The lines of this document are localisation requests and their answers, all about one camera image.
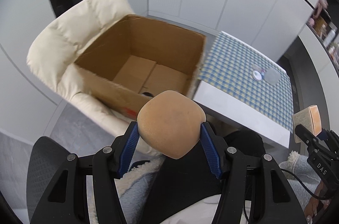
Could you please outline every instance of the checkered tablecloth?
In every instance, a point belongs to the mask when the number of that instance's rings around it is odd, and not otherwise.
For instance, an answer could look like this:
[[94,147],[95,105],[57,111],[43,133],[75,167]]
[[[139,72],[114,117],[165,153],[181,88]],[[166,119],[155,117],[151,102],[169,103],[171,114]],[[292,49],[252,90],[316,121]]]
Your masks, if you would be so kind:
[[[253,78],[253,66],[274,68],[281,77],[275,85]],[[287,74],[268,58],[221,32],[201,68],[199,80],[256,109],[282,127],[292,131],[292,89]]]

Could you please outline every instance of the white bottle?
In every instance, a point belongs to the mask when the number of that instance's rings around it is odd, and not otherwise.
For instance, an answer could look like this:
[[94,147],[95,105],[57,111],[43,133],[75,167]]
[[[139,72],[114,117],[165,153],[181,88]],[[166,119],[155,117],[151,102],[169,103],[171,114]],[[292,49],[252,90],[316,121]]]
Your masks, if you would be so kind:
[[324,39],[324,46],[325,48],[328,47],[328,45],[330,45],[330,43],[332,42],[333,38],[336,36],[336,32],[334,30],[331,30],[328,35],[326,36],[326,38]]

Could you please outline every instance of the open cardboard box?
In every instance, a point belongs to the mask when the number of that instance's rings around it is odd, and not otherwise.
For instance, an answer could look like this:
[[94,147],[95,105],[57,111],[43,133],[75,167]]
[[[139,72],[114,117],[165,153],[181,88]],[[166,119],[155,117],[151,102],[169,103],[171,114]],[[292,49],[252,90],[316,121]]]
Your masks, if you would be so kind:
[[187,95],[203,54],[205,36],[166,22],[127,15],[76,60],[84,86],[111,109],[136,119],[152,96]]

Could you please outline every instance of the metal screw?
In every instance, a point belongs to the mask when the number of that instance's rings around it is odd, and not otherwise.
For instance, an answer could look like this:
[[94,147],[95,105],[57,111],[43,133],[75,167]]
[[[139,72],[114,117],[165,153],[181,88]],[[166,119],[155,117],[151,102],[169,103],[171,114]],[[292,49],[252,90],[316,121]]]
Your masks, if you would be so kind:
[[228,147],[227,148],[227,151],[230,153],[230,154],[234,154],[237,152],[237,149],[235,147]]
[[265,154],[265,155],[264,155],[264,159],[265,159],[266,161],[271,161],[271,160],[272,160],[272,156],[269,155],[269,154]]
[[67,156],[67,160],[68,161],[73,161],[75,159],[75,157],[76,157],[75,154],[72,153],[72,154]]
[[102,152],[103,153],[110,153],[112,151],[112,148],[111,147],[104,147],[103,149],[102,149]]

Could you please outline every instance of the beige sponge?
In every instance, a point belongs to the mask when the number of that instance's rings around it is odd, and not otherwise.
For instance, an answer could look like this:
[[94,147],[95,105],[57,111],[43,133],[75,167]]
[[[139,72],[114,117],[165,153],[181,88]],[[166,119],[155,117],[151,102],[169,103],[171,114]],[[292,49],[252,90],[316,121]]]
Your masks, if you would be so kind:
[[142,139],[168,157],[179,159],[200,139],[204,111],[189,98],[175,91],[165,91],[151,99],[138,114]]

